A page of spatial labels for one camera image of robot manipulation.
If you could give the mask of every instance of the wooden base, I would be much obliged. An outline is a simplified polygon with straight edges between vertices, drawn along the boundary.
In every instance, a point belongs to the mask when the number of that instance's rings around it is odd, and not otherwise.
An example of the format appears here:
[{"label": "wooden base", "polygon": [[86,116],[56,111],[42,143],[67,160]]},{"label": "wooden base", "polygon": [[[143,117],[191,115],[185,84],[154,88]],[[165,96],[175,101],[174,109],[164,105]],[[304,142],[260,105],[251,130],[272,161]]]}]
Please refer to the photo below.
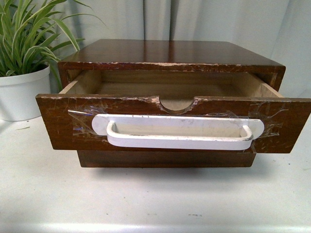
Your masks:
[{"label": "wooden base", "polygon": [[81,167],[250,167],[256,153],[78,150]]}]

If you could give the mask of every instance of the white drawer handle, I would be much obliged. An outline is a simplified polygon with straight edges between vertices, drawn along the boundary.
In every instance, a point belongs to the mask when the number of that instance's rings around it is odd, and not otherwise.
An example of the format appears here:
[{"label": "white drawer handle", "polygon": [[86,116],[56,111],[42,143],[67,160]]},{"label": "white drawer handle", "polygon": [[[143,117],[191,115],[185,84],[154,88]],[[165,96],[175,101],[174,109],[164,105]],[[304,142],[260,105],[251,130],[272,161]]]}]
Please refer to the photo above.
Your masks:
[{"label": "white drawer handle", "polygon": [[258,119],[108,114],[92,127],[114,146],[198,150],[245,150],[264,130]]}]

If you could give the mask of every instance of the spider plant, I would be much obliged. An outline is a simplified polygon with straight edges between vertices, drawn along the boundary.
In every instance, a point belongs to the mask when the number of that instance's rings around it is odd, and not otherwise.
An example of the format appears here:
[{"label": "spider plant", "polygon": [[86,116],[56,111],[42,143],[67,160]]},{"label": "spider plant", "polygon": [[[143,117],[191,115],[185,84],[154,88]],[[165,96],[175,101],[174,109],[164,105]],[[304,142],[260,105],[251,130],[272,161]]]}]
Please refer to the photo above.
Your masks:
[{"label": "spider plant", "polygon": [[[78,51],[78,42],[64,20],[77,15],[60,17],[63,13],[55,7],[67,0],[44,0],[41,5],[34,0],[4,0],[0,3],[0,77],[36,72],[60,59],[55,52],[72,45]],[[89,7],[78,0],[77,4]],[[58,43],[59,36],[67,41]]]}]

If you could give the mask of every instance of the drawer front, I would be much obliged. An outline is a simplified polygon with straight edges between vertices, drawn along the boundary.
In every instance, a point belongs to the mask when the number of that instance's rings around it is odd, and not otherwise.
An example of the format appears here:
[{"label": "drawer front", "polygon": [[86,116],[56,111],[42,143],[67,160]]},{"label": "drawer front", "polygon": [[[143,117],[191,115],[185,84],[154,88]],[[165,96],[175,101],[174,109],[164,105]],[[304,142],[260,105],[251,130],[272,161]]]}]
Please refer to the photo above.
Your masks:
[{"label": "drawer front", "polygon": [[[52,146],[57,150],[179,151],[124,148],[98,136],[91,123],[96,114],[172,115],[159,97],[109,97],[58,94],[36,97]],[[177,116],[252,118],[265,126],[263,134],[244,153],[289,153],[311,112],[310,99],[253,97],[195,97]]]}]

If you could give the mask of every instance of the drawer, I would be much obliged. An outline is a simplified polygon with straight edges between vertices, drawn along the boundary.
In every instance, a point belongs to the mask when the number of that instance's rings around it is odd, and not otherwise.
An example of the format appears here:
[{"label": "drawer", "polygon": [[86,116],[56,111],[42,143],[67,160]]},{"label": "drawer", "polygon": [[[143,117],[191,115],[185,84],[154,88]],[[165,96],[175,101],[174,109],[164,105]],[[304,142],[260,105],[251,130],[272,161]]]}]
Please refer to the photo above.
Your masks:
[{"label": "drawer", "polygon": [[97,135],[98,114],[259,119],[264,130],[249,148],[217,152],[289,153],[311,112],[310,99],[284,98],[264,75],[218,70],[73,69],[59,94],[36,97],[57,150],[201,151],[110,144]]}]

